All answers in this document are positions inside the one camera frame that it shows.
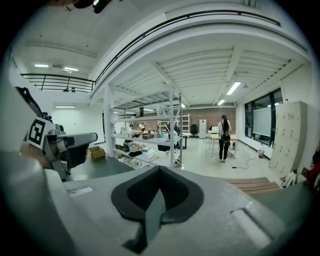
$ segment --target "window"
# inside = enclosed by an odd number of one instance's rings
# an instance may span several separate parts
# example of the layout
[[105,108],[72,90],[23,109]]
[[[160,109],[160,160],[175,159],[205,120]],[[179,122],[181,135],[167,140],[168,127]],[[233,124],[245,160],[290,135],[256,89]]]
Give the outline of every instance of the window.
[[275,140],[276,106],[283,104],[281,89],[245,104],[245,136],[271,145]]

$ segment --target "ceiling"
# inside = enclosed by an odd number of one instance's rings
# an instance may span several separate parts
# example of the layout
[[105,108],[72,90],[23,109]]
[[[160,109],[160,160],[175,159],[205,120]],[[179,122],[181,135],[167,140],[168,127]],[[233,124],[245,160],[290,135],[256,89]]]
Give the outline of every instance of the ceiling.
[[[116,90],[140,95],[159,89],[165,78],[152,68],[155,62],[181,90],[185,105],[212,107],[219,100],[233,105],[264,87],[266,81],[298,59],[287,47],[254,36],[207,34],[153,51],[124,69],[109,84]],[[226,95],[235,81],[241,84]],[[125,99],[118,98],[115,104]]]
[[113,0],[99,14],[92,7],[68,11],[63,6],[44,6],[16,37],[13,57],[21,73],[68,75],[52,68],[58,64],[78,69],[72,72],[74,77],[88,78],[107,49],[132,25],[155,8],[181,1]]

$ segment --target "air conditioning vent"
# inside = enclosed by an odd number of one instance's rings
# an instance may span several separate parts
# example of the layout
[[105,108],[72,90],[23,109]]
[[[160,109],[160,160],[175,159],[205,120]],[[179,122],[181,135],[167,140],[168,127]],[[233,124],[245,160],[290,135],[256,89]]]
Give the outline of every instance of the air conditioning vent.
[[53,67],[54,69],[62,69],[62,68],[63,68],[63,66],[62,66],[62,65],[59,65],[59,64],[53,64],[52,67]]

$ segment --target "person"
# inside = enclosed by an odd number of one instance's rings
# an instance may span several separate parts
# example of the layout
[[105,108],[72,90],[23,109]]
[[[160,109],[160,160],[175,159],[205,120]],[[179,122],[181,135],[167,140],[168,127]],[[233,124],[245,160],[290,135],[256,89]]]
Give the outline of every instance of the person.
[[144,132],[145,131],[145,127],[141,124],[141,123],[138,123],[138,130],[141,131],[141,132]]
[[219,159],[220,163],[226,162],[228,148],[230,145],[230,131],[231,131],[231,124],[228,121],[228,118],[225,114],[221,116],[221,122],[218,123],[218,135],[219,135]]

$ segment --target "black metal railing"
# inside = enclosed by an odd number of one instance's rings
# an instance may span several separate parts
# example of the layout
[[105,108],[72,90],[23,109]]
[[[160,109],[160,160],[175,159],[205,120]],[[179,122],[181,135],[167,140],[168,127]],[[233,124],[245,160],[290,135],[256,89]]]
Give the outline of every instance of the black metal railing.
[[74,88],[75,92],[83,92],[83,93],[90,93],[94,86],[98,83],[98,81],[101,79],[101,77],[106,73],[106,71],[112,66],[113,63],[126,51],[128,51],[131,47],[133,47],[135,44],[137,44],[142,39],[145,39],[146,37],[150,36],[152,33],[161,30],[167,26],[170,26],[172,24],[182,22],[185,20],[197,18],[197,17],[203,17],[203,16],[213,16],[213,15],[236,15],[236,16],[244,16],[244,17],[250,17],[255,18],[259,20],[263,20],[265,22],[269,22],[271,24],[274,24],[276,26],[281,27],[280,22],[247,11],[239,11],[239,10],[206,10],[206,11],[198,11],[193,13],[188,13],[185,15],[181,15],[169,20],[166,20],[149,30],[145,31],[144,33],[137,36],[135,39],[133,39],[131,42],[129,42],[124,48],[122,48],[113,58],[109,61],[109,63],[105,66],[105,68],[102,70],[102,72],[99,74],[99,76],[96,78],[96,80],[89,80],[84,78],[77,78],[72,76],[66,76],[66,75],[57,75],[57,74],[21,74],[25,79],[30,80],[29,82],[34,82],[35,86],[40,88],[41,91],[43,90],[65,90],[66,88],[71,89]]
[[120,50],[114,57],[112,60],[109,61],[109,63],[105,66],[105,68],[102,70],[102,72],[99,74],[99,76],[96,78],[95,80],[95,84],[97,84],[97,82],[100,80],[100,78],[105,74],[105,72],[111,67],[111,65],[122,55],[124,54],[126,51],[128,51],[132,46],[134,46],[135,44],[137,44],[139,41],[141,41],[142,39],[146,38],[147,36],[151,35],[152,33],[163,29],[169,25],[181,22],[181,21],[185,21],[188,19],[193,19],[193,18],[197,18],[197,17],[203,17],[203,16],[213,16],[213,15],[237,15],[237,16],[245,16],[245,17],[250,17],[250,18],[255,18],[255,19],[259,19],[259,20],[263,20],[266,22],[269,22],[271,24],[274,24],[276,26],[281,27],[280,22],[272,19],[272,18],[268,18],[259,14],[255,14],[255,13],[251,13],[251,12],[247,12],[247,11],[239,11],[239,10],[205,10],[205,11],[198,11],[198,12],[193,12],[193,13],[188,13],[185,15],[181,15],[175,18],[171,18],[168,19],[152,28],[150,28],[149,30],[147,30],[146,32],[142,33],[141,35],[137,36],[135,39],[133,39],[131,42],[129,42],[124,48],[122,48],[122,50]]
[[21,74],[30,83],[34,84],[41,91],[58,90],[64,92],[91,93],[95,81],[60,74]]

